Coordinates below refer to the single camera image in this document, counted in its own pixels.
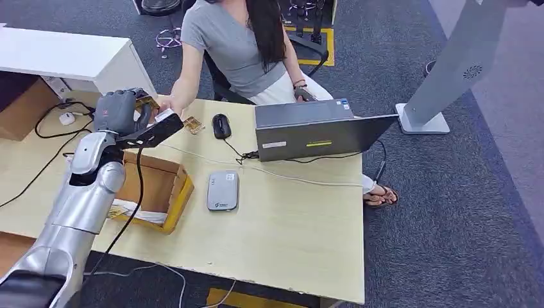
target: computer mouse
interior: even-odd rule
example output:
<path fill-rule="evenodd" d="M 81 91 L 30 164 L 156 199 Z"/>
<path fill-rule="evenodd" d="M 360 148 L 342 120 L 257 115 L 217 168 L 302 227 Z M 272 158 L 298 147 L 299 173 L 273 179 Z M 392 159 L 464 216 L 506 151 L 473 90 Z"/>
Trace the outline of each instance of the computer mouse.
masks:
<path fill-rule="evenodd" d="M 214 127 L 214 135 L 217 139 L 227 139 L 231 135 L 230 124 L 228 124 L 228 118 L 224 114 L 216 114 L 212 119 L 212 126 Z"/>

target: long black hair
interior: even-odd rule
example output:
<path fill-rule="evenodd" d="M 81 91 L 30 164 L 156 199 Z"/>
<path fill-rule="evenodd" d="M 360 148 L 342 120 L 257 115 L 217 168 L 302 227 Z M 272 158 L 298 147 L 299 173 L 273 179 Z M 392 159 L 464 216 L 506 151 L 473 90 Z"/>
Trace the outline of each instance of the long black hair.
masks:
<path fill-rule="evenodd" d="M 218 3 L 222 0 L 206 0 Z M 268 72 L 270 64 L 285 59 L 282 16 L 277 0 L 246 0 L 250 16 L 248 26 L 255 34 L 262 68 Z"/>

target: speaker grille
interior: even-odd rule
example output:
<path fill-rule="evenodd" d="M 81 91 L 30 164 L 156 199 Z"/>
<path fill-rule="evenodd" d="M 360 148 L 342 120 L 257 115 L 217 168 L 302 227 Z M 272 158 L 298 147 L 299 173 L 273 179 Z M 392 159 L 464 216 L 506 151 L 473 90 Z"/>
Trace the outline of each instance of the speaker grille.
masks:
<path fill-rule="evenodd" d="M 483 70 L 484 68 L 481 65 L 471 66 L 463 73 L 463 78 L 467 80 L 472 79 L 478 76 Z"/>

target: woman's hand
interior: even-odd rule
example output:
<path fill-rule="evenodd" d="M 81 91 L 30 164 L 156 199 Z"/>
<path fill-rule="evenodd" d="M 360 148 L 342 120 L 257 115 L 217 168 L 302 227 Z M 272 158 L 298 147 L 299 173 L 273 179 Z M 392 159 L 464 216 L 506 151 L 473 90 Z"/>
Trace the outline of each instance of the woman's hand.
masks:
<path fill-rule="evenodd" d="M 163 112 L 166 109 L 170 108 L 173 112 L 175 112 L 180 118 L 182 118 L 183 115 L 183 105 L 181 103 L 177 103 L 174 97 L 172 95 L 167 96 L 159 96 L 157 99 L 157 103 L 160 107 L 159 112 Z"/>
<path fill-rule="evenodd" d="M 297 103 L 302 103 L 304 101 L 315 101 L 317 100 L 309 91 L 305 85 L 296 86 L 294 88 L 294 98 Z"/>

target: yellow floor marking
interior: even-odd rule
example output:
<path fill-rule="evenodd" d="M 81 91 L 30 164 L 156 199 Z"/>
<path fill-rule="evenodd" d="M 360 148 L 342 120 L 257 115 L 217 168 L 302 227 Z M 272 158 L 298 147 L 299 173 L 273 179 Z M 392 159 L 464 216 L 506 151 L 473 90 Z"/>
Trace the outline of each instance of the yellow floor marking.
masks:
<path fill-rule="evenodd" d="M 225 297 L 227 291 L 211 287 L 206 298 L 206 305 L 213 305 L 220 302 Z M 246 295 L 237 292 L 231 292 L 226 300 L 225 305 L 238 308 L 305 308 L 304 306 L 279 302 L 277 300 L 269 300 L 267 298 Z"/>
<path fill-rule="evenodd" d="M 285 27 L 286 31 L 294 31 L 294 27 Z M 304 32 L 313 32 L 312 28 L 304 28 Z M 328 50 L 328 59 L 323 65 L 325 66 L 334 66 L 334 30 L 330 28 L 321 29 L 322 33 L 327 34 L 327 50 Z M 306 65 L 318 65 L 319 60 L 299 60 L 299 64 Z"/>

